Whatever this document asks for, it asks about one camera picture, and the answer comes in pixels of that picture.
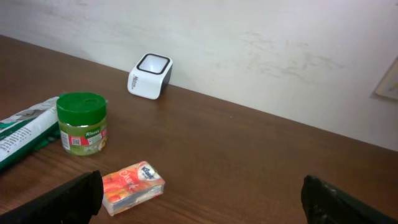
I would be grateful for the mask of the green white package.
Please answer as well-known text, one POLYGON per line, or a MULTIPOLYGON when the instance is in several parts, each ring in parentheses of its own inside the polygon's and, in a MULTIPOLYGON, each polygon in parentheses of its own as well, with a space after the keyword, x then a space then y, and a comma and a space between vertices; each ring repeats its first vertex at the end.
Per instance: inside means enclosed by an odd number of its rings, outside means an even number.
POLYGON ((1 121, 1 172, 60 139, 55 96, 1 121))

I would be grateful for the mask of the white barcode scanner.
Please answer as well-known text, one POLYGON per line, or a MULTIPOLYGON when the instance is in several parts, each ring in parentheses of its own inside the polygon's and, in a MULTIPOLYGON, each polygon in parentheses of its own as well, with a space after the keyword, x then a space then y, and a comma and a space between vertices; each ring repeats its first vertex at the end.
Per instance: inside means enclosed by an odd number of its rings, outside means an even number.
POLYGON ((128 76, 129 93, 156 100, 169 84, 173 60, 163 55, 148 53, 134 66, 128 76))

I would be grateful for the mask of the orange Kleenex tissue pack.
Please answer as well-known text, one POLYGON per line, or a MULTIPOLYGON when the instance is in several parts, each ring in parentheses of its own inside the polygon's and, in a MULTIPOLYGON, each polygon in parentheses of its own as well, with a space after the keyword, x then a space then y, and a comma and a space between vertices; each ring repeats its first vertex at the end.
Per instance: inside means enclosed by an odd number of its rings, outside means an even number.
POLYGON ((146 161, 125 167, 102 177, 103 205, 113 216, 159 196, 165 180, 146 161))

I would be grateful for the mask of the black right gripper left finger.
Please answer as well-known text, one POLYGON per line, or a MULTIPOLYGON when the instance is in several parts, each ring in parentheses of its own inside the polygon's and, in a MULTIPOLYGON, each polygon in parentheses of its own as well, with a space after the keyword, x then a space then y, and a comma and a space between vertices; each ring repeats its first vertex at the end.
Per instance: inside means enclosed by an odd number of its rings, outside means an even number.
POLYGON ((1 215, 2 224, 89 223, 103 200, 100 171, 84 173, 1 215))

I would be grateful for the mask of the green lid seasoning jar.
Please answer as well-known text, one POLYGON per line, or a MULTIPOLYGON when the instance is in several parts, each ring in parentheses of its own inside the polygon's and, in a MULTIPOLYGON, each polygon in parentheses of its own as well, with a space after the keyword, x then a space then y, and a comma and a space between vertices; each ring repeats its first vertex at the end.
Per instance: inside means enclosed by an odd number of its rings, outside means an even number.
POLYGON ((62 95, 56 103, 64 150, 76 156, 100 152, 108 140, 107 102, 91 92, 62 95))

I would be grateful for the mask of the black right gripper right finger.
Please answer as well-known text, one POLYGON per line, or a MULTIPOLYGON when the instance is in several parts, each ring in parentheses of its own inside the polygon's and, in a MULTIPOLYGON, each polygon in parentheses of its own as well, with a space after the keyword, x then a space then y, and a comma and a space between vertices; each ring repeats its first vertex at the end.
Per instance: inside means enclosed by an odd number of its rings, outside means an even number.
POLYGON ((397 220, 314 175, 304 178, 301 202, 308 224, 397 224, 397 220))

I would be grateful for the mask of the paper on wall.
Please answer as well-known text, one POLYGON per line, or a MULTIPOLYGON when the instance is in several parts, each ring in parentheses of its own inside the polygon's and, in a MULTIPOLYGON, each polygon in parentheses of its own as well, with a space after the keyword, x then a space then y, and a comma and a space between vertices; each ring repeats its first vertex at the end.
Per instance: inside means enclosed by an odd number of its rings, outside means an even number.
POLYGON ((374 91, 377 96, 397 100, 397 69, 398 61, 396 58, 374 91))

